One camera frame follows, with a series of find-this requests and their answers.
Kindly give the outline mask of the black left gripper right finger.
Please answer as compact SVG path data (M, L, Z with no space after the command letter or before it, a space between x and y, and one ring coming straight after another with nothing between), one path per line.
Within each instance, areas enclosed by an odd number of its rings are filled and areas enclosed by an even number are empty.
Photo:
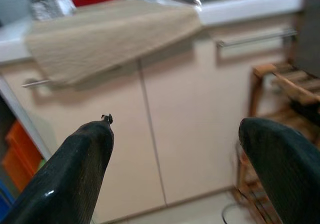
M320 222L320 152L297 130L244 118L240 144L284 224Z

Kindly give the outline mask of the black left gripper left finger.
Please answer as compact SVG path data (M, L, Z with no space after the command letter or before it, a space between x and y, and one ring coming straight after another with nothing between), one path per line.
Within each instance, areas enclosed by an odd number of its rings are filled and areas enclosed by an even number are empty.
M20 194L3 224L89 224L109 164L113 117L69 135Z

